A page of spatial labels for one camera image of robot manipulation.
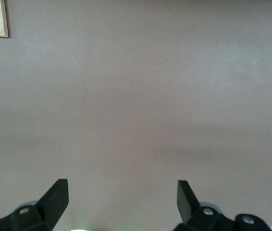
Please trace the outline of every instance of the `smooth gray surface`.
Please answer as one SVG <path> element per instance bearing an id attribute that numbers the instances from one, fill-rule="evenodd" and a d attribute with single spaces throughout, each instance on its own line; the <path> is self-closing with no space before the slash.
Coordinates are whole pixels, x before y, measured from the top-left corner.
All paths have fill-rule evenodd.
<path id="1" fill-rule="evenodd" d="M 7 0 L 0 217 L 68 178 L 56 231 L 171 231 L 177 180 L 272 223 L 272 1 Z"/>

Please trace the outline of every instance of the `screw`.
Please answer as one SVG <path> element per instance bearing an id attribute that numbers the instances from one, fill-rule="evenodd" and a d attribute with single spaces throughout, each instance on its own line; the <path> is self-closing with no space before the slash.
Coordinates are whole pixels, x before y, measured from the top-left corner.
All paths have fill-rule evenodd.
<path id="1" fill-rule="evenodd" d="M 243 216 L 242 219 L 245 223 L 250 225 L 255 223 L 255 221 L 250 216 Z"/>
<path id="2" fill-rule="evenodd" d="M 209 216 L 214 214 L 213 211 L 210 208 L 205 208 L 203 210 L 203 212 L 204 212 L 205 215 L 209 215 Z"/>
<path id="3" fill-rule="evenodd" d="M 29 208 L 23 208 L 23 209 L 21 209 L 20 210 L 20 214 L 25 214 L 25 213 L 28 213 L 28 211 L 29 211 Z"/>

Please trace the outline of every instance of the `metal bolt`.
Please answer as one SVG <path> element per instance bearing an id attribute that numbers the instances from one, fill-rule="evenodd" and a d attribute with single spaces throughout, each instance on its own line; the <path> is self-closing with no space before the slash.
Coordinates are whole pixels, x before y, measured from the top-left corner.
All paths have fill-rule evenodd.
<path id="1" fill-rule="evenodd" d="M 245 223 L 250 225 L 255 223 L 255 221 L 250 216 L 243 216 L 242 219 Z"/>
<path id="2" fill-rule="evenodd" d="M 209 216 L 214 214 L 213 211 L 210 208 L 205 208 L 203 210 L 203 212 L 204 212 L 205 215 L 209 215 Z"/>
<path id="3" fill-rule="evenodd" d="M 25 214 L 25 213 L 28 213 L 28 211 L 29 211 L 29 208 L 23 208 L 23 209 L 21 209 L 20 210 L 20 214 Z"/>

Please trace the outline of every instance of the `silver screw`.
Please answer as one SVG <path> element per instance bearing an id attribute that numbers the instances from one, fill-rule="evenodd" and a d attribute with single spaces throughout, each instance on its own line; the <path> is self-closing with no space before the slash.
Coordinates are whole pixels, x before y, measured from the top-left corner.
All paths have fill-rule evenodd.
<path id="1" fill-rule="evenodd" d="M 29 208 L 23 208 L 23 209 L 21 209 L 20 210 L 20 214 L 25 214 L 25 213 L 28 213 L 28 211 L 29 211 Z"/>
<path id="2" fill-rule="evenodd" d="M 255 223 L 255 221 L 250 216 L 243 216 L 242 219 L 245 223 L 250 225 Z"/>
<path id="3" fill-rule="evenodd" d="M 210 208 L 205 208 L 203 210 L 203 212 L 204 212 L 205 215 L 209 215 L 209 216 L 214 214 L 213 211 Z"/>

